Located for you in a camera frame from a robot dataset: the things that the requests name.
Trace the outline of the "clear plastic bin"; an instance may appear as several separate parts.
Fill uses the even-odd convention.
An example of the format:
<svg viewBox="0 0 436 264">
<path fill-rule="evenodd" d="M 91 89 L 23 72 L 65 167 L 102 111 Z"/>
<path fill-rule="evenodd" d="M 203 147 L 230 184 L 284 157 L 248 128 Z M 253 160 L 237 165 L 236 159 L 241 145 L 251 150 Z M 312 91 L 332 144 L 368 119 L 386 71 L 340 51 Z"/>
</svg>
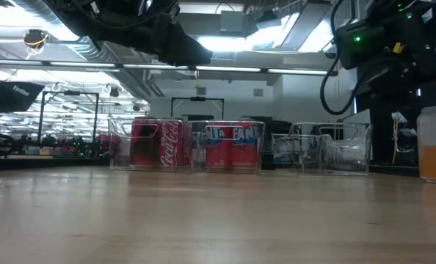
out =
<svg viewBox="0 0 436 264">
<path fill-rule="evenodd" d="M 206 126 L 210 122 L 222 122 L 228 123 L 230 127 L 237 127 L 239 123 L 242 122 L 253 122 L 258 125 L 259 128 L 259 145 L 258 145 L 258 163 L 253 168 L 235 168 L 232 166 L 230 169 L 210 169 L 206 166 Z M 263 155 L 263 145 L 264 145 L 264 132 L 265 123 L 261 121 L 256 121 L 252 119 L 243 120 L 206 120 L 206 121 L 193 121 L 191 122 L 192 127 L 192 161 L 191 169 L 194 172 L 233 172 L 233 173 L 251 173 L 258 174 L 261 170 L 261 159 Z"/>
<path fill-rule="evenodd" d="M 287 133 L 272 134 L 277 166 L 298 175 L 366 176 L 371 155 L 371 125 L 296 122 Z"/>
<path fill-rule="evenodd" d="M 135 118 L 127 119 L 110 119 L 109 120 L 109 152 L 110 152 L 110 167 L 113 169 L 135 170 L 135 171 L 179 171 L 187 170 L 188 166 L 165 167 L 160 161 L 160 141 L 161 141 L 161 122 L 162 120 L 180 120 L 183 123 L 185 120 L 176 117 L 157 118 L 159 120 L 159 162 L 157 166 L 132 166 L 130 164 L 130 146 L 131 146 L 131 126 Z"/>
</svg>

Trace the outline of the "grey ceiling air unit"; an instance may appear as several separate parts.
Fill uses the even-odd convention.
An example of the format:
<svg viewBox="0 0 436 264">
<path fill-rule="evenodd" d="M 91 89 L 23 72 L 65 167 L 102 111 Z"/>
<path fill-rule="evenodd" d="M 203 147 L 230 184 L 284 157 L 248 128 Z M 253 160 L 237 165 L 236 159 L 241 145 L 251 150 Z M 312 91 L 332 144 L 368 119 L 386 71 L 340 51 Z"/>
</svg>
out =
<svg viewBox="0 0 436 264">
<path fill-rule="evenodd" d="M 245 31 L 245 16 L 239 11 L 226 11 L 220 13 L 219 32 L 225 36 L 243 36 Z"/>
</svg>

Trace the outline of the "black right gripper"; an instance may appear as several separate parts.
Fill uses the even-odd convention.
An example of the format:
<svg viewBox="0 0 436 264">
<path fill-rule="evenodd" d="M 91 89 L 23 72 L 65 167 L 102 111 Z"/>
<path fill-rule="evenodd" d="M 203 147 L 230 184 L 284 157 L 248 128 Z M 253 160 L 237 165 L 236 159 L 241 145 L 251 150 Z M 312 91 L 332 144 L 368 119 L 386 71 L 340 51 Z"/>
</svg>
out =
<svg viewBox="0 0 436 264">
<path fill-rule="evenodd" d="M 363 109 L 408 110 L 436 105 L 436 76 L 424 77 L 412 59 L 387 55 L 363 63 Z"/>
</svg>

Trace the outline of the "long spiral metal duct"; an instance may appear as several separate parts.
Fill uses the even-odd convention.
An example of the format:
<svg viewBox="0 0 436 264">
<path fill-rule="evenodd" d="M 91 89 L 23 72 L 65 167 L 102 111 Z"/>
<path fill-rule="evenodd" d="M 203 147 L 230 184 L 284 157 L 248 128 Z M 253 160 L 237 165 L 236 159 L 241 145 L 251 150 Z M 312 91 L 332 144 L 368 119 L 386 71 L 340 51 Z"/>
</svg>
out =
<svg viewBox="0 0 436 264">
<path fill-rule="evenodd" d="M 30 15 L 42 19 L 54 29 L 68 29 L 43 0 L 10 1 Z M 117 63 L 120 61 L 120 58 L 108 45 L 103 44 L 101 50 L 98 50 L 88 37 L 83 37 L 81 45 L 74 45 L 71 49 L 87 62 Z M 107 74 L 112 78 L 116 78 L 135 98 L 147 100 L 151 97 L 151 91 L 137 77 L 134 77 L 131 72 L 120 69 L 118 72 L 108 72 Z"/>
</svg>

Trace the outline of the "red Fanta can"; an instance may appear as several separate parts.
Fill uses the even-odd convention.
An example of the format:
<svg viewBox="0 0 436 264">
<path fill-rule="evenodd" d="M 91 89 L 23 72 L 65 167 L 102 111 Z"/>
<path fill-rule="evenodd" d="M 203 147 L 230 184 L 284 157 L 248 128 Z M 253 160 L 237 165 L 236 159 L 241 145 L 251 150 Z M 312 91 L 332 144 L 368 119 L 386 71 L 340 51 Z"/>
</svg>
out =
<svg viewBox="0 0 436 264">
<path fill-rule="evenodd" d="M 259 128 L 256 123 L 242 122 L 233 128 L 232 166 L 253 168 L 258 163 Z"/>
<path fill-rule="evenodd" d="M 228 123 L 210 122 L 206 126 L 206 166 L 210 169 L 231 168 L 232 127 Z"/>
</svg>

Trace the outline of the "black softbox light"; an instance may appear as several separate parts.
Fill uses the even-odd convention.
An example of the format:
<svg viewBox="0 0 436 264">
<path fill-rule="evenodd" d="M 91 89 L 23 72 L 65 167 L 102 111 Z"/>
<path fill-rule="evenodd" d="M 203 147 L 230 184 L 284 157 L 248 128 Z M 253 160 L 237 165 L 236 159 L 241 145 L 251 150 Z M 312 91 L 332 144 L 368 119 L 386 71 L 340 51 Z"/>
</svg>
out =
<svg viewBox="0 0 436 264">
<path fill-rule="evenodd" d="M 0 113 L 27 111 L 44 89 L 32 82 L 0 82 Z"/>
</svg>

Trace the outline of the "shiny rectangular metal duct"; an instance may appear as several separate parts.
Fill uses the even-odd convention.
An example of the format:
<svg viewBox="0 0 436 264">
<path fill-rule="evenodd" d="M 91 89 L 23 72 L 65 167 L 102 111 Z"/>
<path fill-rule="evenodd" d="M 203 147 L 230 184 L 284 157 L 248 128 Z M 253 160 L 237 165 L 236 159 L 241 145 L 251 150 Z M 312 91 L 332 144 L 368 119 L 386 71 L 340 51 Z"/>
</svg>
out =
<svg viewBox="0 0 436 264">
<path fill-rule="evenodd" d="M 266 54 L 315 53 L 331 47 L 330 11 L 335 0 L 291 0 L 275 9 L 278 25 L 244 39 L 249 51 Z"/>
</svg>

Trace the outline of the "long ceiling light rail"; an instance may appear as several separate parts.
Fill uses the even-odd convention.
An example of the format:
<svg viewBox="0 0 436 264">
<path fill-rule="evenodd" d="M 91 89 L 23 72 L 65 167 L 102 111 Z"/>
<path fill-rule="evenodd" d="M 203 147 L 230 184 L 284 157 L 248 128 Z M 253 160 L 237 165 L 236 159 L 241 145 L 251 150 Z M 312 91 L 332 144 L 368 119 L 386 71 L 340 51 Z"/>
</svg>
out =
<svg viewBox="0 0 436 264">
<path fill-rule="evenodd" d="M 104 62 L 51 62 L 45 60 L 24 59 L 0 59 L 0 67 L 35 67 L 35 68 L 67 68 L 85 69 L 94 71 L 118 71 L 118 70 L 177 70 L 177 71 L 203 71 L 203 72 L 226 72 L 226 73 L 262 73 L 296 76 L 325 76 L 325 70 L 309 70 L 298 68 L 265 68 L 265 67 L 225 67 L 225 66 L 171 66 L 157 64 L 125 64 Z"/>
</svg>

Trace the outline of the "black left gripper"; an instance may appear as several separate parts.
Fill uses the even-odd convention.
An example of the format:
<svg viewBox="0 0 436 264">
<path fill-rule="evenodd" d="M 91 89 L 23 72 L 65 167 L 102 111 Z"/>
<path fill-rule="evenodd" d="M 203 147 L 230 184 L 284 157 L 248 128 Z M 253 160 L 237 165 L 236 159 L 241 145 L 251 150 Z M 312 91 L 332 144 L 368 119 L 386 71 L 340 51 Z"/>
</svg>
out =
<svg viewBox="0 0 436 264">
<path fill-rule="evenodd" d="M 168 65 L 208 65 L 213 52 L 173 22 L 177 13 L 178 0 L 94 0 L 92 41 L 158 55 Z"/>
</svg>

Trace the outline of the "wide black frame rig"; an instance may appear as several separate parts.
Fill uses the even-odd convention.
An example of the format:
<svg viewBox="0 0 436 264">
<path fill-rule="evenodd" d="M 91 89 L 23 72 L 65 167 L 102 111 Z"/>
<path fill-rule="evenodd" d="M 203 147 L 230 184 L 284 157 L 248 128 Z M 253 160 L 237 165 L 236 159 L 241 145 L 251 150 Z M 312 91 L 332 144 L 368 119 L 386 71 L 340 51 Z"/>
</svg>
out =
<svg viewBox="0 0 436 264">
<path fill-rule="evenodd" d="M 207 97 L 201 97 L 201 96 L 194 96 L 194 97 L 172 97 L 170 99 L 170 116 L 173 117 L 173 112 L 174 112 L 174 102 L 176 100 L 190 100 L 190 101 L 195 101 L 195 102 L 205 102 L 207 100 L 209 101 L 219 101 L 222 106 L 219 107 L 220 111 L 221 111 L 221 119 L 224 119 L 225 117 L 225 99 L 224 98 L 207 98 Z"/>
</svg>

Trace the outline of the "tall black frame rig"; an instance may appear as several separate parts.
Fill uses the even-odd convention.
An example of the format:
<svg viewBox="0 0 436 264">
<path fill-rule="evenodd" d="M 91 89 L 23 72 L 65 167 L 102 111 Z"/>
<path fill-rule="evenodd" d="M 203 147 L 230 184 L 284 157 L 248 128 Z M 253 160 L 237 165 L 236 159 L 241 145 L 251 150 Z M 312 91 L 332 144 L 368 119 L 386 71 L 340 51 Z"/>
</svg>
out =
<svg viewBox="0 0 436 264">
<path fill-rule="evenodd" d="M 53 94 L 49 100 L 46 101 L 46 95 L 47 94 Z M 92 142 L 95 141 L 96 132 L 97 132 L 97 121 L 98 121 L 98 107 L 100 102 L 100 94 L 98 92 L 81 92 L 81 91 L 75 91 L 75 90 L 66 90 L 64 92 L 54 92 L 54 91 L 42 91 L 42 99 L 40 103 L 40 115 L 39 115 L 39 126 L 37 130 L 37 144 L 41 146 L 42 141 L 42 129 L 43 129 L 43 117 L 44 117 L 44 111 L 45 111 L 45 105 L 53 99 L 56 95 L 63 94 L 65 96 L 81 96 L 85 95 L 88 99 L 90 99 L 90 95 L 95 96 L 95 112 L 94 112 L 94 121 L 93 121 L 93 131 L 92 131 Z"/>
</svg>

